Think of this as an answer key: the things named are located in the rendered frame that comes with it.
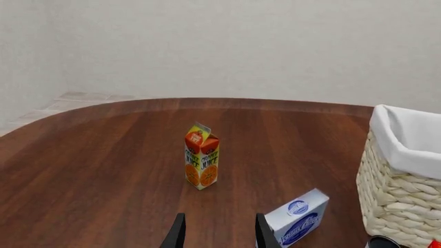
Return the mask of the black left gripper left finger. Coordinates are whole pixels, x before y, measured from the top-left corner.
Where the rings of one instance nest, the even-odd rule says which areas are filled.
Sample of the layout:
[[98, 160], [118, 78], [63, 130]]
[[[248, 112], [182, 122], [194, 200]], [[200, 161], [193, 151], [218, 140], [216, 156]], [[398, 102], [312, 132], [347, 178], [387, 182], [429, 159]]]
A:
[[161, 243], [161, 248], [183, 248], [185, 242], [186, 222], [185, 214], [178, 213]]

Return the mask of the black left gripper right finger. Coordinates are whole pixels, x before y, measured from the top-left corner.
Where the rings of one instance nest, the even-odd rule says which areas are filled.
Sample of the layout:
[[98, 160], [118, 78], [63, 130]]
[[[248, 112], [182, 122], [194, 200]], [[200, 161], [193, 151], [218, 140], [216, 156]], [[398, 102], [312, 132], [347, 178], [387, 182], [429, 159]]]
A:
[[256, 214], [255, 236], [256, 248], [278, 248], [278, 241], [262, 213]]

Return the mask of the woven basket with white liner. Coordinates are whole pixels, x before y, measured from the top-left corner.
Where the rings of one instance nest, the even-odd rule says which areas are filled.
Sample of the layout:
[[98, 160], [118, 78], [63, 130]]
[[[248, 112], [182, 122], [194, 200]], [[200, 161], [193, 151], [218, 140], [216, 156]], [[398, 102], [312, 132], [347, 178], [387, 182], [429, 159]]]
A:
[[356, 185], [369, 235], [441, 242], [441, 114], [375, 106]]

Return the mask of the white and blue printed box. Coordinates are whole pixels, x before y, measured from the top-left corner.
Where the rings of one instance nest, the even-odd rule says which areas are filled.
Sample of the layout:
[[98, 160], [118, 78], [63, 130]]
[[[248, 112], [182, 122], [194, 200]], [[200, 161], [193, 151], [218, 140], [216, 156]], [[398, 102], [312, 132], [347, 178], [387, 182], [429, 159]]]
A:
[[265, 214], [265, 219], [282, 248], [288, 248], [316, 229], [325, 214], [329, 197], [319, 189], [291, 200]]

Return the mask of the orange juice carton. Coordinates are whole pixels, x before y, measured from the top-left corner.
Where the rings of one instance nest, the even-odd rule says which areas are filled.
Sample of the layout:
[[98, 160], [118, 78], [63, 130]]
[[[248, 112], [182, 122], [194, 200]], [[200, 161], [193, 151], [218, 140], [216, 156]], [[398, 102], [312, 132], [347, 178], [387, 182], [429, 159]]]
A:
[[185, 135], [185, 179], [198, 190], [218, 179], [219, 146], [219, 138], [201, 123], [195, 123]]

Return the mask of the dark tin can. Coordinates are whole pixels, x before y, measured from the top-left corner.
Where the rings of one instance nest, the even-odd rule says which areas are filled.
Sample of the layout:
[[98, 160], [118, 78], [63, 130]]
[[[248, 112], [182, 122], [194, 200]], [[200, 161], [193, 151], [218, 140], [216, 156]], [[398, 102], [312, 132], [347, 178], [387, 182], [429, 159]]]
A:
[[402, 248], [396, 241], [385, 236], [372, 236], [367, 241], [365, 248]]

